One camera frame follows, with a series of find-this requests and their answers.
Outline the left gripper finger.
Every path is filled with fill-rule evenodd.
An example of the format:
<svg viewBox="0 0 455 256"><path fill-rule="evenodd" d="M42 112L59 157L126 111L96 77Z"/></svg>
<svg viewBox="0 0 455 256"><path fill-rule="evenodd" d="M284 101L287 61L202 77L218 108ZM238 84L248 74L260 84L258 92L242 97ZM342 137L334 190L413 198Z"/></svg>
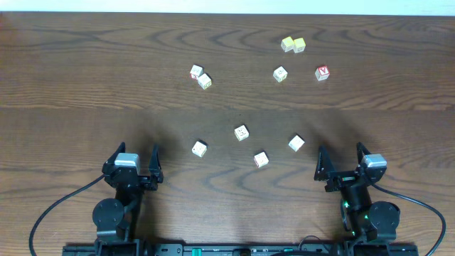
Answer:
<svg viewBox="0 0 455 256"><path fill-rule="evenodd" d="M118 156L119 154L121 154L121 153L124 153L125 150L126 150L126 145L125 145L124 142L122 142L122 143L118 146L117 150L113 153L113 155L111 155L111 157L108 158L107 163L108 163L108 164L114 164L114 162L115 162L117 156Z"/></svg>
<svg viewBox="0 0 455 256"><path fill-rule="evenodd" d="M151 153L148 170L153 176L162 176L161 164L159 161L159 146L156 144Z"/></svg>

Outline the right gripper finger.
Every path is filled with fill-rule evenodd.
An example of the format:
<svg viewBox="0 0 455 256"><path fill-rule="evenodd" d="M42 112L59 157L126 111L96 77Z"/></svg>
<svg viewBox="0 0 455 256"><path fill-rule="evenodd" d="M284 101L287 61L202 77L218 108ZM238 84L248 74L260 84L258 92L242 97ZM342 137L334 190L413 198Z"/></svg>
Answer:
<svg viewBox="0 0 455 256"><path fill-rule="evenodd" d="M360 164L362 162L363 157L365 155L369 155L370 151L365 147L365 145L362 142L358 142L356 144L356 153L357 153L358 163Z"/></svg>
<svg viewBox="0 0 455 256"><path fill-rule="evenodd" d="M329 177L330 173L333 173L335 168L328 155L328 152L324 146L318 148L318 160L315 170L315 177Z"/></svg>

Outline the white block red print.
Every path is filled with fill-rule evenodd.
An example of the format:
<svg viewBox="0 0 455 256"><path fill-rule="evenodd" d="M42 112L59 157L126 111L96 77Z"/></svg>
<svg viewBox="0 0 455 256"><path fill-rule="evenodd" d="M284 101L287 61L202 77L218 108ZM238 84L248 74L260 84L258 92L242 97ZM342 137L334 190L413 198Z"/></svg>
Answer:
<svg viewBox="0 0 455 256"><path fill-rule="evenodd" d="M257 168L261 168L269 163L269 159L265 151L261 151L260 153L254 155L254 162Z"/></svg>

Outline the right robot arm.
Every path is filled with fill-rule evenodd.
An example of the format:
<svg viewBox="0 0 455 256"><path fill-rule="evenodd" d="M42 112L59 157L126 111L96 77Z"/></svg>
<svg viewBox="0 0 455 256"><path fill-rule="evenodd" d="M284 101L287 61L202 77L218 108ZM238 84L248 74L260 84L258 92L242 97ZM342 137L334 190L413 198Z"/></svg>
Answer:
<svg viewBox="0 0 455 256"><path fill-rule="evenodd" d="M326 183L325 191L341 194L341 207L346 230L354 232L367 242L389 242L397 237L400 209L386 201L372 202L368 192L387 170L387 161L381 154L372 154L362 143L356 144L358 165L352 171L337 171L324 146L318 148L314 174L316 181Z"/></svg>

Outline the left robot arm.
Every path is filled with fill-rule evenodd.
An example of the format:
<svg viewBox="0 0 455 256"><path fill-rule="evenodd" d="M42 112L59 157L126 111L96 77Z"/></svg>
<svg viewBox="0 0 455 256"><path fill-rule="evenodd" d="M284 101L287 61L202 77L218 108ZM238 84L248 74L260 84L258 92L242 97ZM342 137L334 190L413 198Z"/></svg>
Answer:
<svg viewBox="0 0 455 256"><path fill-rule="evenodd" d="M114 198L100 201L92 212L100 242L108 244L133 240L144 192L155 191L164 179L157 145L151 153L149 174L141 175L140 170L139 155L127 153L124 142L104 162L104 180L115 189L116 194Z"/></svg>

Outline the red letter block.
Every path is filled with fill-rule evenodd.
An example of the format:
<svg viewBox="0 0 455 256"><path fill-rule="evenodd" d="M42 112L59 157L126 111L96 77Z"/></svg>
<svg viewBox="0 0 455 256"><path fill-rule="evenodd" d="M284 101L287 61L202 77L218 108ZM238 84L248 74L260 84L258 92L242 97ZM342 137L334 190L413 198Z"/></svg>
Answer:
<svg viewBox="0 0 455 256"><path fill-rule="evenodd" d="M317 67L315 71L315 76L318 81L326 80L330 75L330 71L327 65L322 65Z"/></svg>

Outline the white block yellow side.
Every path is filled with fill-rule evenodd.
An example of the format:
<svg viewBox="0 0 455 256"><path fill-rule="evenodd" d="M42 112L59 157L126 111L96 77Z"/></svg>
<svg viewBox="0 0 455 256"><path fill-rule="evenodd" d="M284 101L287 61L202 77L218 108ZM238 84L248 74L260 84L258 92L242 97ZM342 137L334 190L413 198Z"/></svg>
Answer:
<svg viewBox="0 0 455 256"><path fill-rule="evenodd" d="M213 84L213 82L212 82L211 78L209 77L209 75L207 73L203 73L201 76L198 77L198 84L204 90L206 90L207 88L209 88Z"/></svg>

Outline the white yellow block centre right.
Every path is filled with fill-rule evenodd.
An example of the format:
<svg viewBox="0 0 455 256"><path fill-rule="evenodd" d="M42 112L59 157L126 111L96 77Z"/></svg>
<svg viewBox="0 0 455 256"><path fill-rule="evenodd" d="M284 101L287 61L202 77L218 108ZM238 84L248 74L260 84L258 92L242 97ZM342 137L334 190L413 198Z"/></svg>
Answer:
<svg viewBox="0 0 455 256"><path fill-rule="evenodd" d="M282 82L287 78L288 72L284 69L283 66L278 67L274 72L273 72L273 77L277 82Z"/></svg>

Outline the white block red side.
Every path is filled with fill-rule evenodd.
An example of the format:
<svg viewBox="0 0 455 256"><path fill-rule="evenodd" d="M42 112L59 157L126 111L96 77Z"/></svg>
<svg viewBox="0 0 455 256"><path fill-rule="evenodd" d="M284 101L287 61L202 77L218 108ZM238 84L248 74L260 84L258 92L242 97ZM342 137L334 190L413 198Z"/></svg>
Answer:
<svg viewBox="0 0 455 256"><path fill-rule="evenodd" d="M193 65L190 71L190 77L193 80L197 80L203 74L203 67L199 65Z"/></svg>

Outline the yellow block far right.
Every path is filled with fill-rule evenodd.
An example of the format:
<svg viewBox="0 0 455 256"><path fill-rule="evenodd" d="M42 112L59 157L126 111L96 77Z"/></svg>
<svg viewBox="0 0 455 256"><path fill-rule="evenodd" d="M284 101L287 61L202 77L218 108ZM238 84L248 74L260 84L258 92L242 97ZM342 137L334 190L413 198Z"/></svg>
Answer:
<svg viewBox="0 0 455 256"><path fill-rule="evenodd" d="M296 38L294 39L294 48L293 51L295 53L302 53L304 52L306 47L306 42L303 38Z"/></svg>

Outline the yellow block far left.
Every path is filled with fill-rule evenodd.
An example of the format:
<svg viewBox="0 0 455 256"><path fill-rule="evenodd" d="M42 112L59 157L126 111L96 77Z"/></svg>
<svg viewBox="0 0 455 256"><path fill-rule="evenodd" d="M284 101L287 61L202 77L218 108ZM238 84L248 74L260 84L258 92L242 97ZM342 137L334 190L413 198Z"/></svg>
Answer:
<svg viewBox="0 0 455 256"><path fill-rule="evenodd" d="M294 49L294 39L291 36L288 36L282 39L281 48L284 52L289 52Z"/></svg>

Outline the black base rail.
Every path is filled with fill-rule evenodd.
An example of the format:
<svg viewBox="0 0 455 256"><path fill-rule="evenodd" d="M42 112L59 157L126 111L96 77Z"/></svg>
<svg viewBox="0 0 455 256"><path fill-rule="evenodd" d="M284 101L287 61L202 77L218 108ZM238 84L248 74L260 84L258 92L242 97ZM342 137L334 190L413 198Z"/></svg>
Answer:
<svg viewBox="0 0 455 256"><path fill-rule="evenodd" d="M126 245L66 245L62 256L143 255L143 256L269 256L286 255L347 255L335 245L307 243L298 245L182 245L129 243Z"/></svg>

